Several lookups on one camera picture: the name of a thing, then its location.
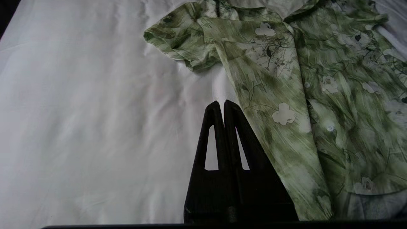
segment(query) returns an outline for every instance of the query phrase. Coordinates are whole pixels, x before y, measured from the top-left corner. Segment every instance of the short sleeve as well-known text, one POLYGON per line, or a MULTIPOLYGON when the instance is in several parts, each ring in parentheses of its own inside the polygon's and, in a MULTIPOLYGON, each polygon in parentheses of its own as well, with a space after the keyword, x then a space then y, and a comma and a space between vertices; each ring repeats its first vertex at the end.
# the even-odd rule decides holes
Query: short sleeve
POLYGON ((145 40, 175 60, 184 60, 190 70, 211 67, 219 61, 213 46, 204 42, 197 23, 201 5, 188 2, 163 17, 144 32, 145 40))

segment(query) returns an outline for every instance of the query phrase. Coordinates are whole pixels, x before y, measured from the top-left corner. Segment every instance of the bed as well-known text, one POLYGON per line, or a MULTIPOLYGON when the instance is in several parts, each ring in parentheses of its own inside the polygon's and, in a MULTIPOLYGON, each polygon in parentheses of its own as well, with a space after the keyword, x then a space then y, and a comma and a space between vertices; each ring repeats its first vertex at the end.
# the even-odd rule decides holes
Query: bed
MULTIPOLYGON (((192 73, 145 42, 187 1, 20 2, 0 42, 0 228, 183 222, 205 107, 238 102, 220 64, 192 73)), ((407 57, 407 4, 377 2, 407 57)), ((398 195, 357 218, 406 211, 398 195)))

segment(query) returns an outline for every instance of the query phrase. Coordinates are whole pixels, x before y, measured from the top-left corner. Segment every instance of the white button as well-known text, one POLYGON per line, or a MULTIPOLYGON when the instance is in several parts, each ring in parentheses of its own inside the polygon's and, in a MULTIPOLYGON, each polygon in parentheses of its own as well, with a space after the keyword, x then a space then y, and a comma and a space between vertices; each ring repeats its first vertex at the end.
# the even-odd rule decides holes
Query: white button
POLYGON ((326 130, 332 132, 335 128, 333 126, 327 126, 326 130))

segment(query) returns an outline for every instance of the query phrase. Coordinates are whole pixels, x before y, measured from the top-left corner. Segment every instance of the green floral shirt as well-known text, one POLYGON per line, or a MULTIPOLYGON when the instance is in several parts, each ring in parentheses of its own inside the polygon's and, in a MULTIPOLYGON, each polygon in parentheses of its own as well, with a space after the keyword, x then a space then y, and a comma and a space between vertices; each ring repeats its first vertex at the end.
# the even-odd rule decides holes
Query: green floral shirt
POLYGON ((144 37, 191 70, 222 62, 300 219, 332 216, 341 192, 407 187, 407 65, 374 31, 371 1, 266 8, 189 2, 144 37))

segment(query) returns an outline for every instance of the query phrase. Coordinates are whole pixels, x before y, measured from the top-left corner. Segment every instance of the white bed sheet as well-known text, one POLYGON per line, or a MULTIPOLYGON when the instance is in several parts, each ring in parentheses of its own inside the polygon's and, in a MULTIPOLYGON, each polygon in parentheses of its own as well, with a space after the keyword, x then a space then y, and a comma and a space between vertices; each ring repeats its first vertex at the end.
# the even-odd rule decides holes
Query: white bed sheet
POLYGON ((0 228, 183 222, 205 107, 237 102, 220 64, 144 41, 186 1, 21 1, 0 42, 0 228))

